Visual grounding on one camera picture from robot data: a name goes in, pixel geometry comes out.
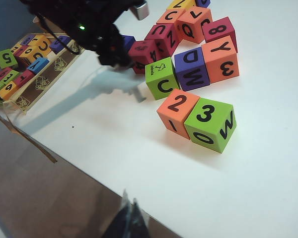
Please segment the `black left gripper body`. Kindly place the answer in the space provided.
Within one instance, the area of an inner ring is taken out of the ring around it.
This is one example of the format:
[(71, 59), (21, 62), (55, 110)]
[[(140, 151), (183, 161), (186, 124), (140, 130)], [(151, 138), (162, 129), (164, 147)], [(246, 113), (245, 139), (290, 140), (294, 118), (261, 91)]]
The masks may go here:
[(131, 67), (132, 59), (124, 48), (124, 38), (114, 24), (107, 25), (96, 38), (95, 52), (101, 65)]

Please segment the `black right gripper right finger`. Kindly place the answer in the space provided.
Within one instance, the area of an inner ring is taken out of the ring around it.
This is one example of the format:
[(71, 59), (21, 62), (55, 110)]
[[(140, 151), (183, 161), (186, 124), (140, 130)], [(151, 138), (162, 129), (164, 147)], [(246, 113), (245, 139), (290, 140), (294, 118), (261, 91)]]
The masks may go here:
[(131, 213), (131, 237), (149, 238), (149, 231), (142, 216), (138, 201), (134, 198)]

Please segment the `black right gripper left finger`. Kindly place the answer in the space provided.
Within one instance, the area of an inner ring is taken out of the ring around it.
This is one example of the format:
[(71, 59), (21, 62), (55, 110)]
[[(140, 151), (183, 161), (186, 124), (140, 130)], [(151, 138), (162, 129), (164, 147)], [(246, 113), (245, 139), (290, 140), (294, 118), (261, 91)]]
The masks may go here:
[(128, 198), (127, 191), (124, 189), (121, 200), (121, 207), (111, 224), (111, 238), (130, 238), (132, 204)]

